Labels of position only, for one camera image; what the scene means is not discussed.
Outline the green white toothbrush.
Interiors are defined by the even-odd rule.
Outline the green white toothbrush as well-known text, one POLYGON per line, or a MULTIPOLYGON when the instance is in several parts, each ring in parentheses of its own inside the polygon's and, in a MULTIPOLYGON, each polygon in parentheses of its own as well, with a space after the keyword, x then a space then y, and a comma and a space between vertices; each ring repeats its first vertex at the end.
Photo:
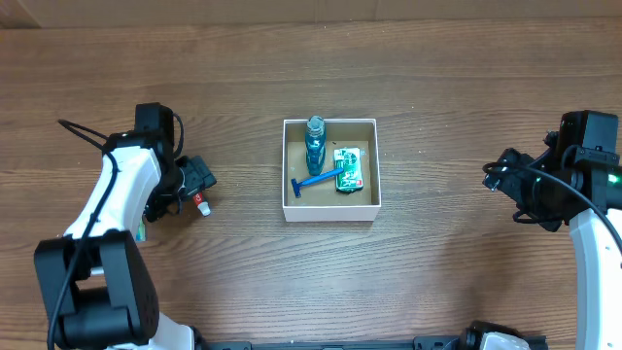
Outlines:
POLYGON ((143 221, 139 222, 139 226, 138 226, 136 234, 135 234, 135 240, 137 242, 144 242, 144 241, 147 240, 146 226, 145 226, 145 223, 143 221))

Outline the blue mouthwash bottle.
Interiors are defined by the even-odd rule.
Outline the blue mouthwash bottle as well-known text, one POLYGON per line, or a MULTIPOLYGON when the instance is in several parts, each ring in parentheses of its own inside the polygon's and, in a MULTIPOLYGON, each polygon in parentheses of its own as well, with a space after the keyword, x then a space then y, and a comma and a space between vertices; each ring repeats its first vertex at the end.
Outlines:
POLYGON ((313 116, 306 124, 306 164, 311 176, 322 173, 326 157, 326 124, 322 117, 313 116))

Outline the Colgate toothpaste tube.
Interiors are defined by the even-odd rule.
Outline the Colgate toothpaste tube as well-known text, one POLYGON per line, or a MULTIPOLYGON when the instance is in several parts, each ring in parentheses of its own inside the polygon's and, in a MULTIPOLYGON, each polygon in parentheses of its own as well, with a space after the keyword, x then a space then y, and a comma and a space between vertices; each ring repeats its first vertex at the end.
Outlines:
POLYGON ((197 209, 200 211, 200 213, 204 216, 207 217, 211 214, 211 209, 209 207, 209 204, 207 202, 207 200, 205 199, 205 197, 203 196, 202 192, 197 192, 193 197, 193 202, 195 204, 195 206, 197 207, 197 209))

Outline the blue disposable razor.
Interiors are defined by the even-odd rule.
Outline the blue disposable razor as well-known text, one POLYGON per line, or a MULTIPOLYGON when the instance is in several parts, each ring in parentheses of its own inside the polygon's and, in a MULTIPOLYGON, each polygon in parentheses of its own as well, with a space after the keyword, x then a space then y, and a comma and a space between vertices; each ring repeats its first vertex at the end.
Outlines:
POLYGON ((296 179, 291 179, 291 184, 292 184, 292 187, 293 187, 294 196, 296 198, 300 198, 301 197, 301 189, 303 187, 308 187, 308 186, 312 186, 312 185, 321 183, 321 182, 323 182, 323 181, 325 181, 325 180, 327 180, 329 178, 336 177, 336 176, 338 176, 339 174, 341 174, 343 172, 344 172, 343 168, 335 168, 335 169, 333 169, 331 171, 322 173, 322 174, 317 175, 317 176, 310 177, 310 178, 305 179, 305 180, 303 180, 301 182, 298 182, 296 179))

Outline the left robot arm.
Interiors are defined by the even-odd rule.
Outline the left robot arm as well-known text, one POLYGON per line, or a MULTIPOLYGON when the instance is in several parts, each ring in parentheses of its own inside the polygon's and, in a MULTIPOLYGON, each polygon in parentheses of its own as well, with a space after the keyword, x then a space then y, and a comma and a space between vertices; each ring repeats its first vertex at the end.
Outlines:
POLYGON ((106 136, 66 120, 61 125, 102 155, 98 181, 65 232, 34 253, 48 315, 50 349, 205 349, 192 327, 159 310, 155 284, 137 247, 145 223, 170 206, 195 204, 216 179, 201 157, 185 157, 184 127, 170 108, 144 103, 131 130, 106 136))

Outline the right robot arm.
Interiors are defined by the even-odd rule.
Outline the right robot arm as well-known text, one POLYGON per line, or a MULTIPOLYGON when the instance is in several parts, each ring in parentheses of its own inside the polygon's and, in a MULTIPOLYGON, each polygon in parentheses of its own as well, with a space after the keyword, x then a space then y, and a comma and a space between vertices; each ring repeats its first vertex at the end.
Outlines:
POLYGON ((483 184, 515 204, 516 223, 555 232, 568 226, 576 261, 578 349, 621 346, 621 156, 619 119, 563 114, 531 157, 513 148, 486 163, 483 184))

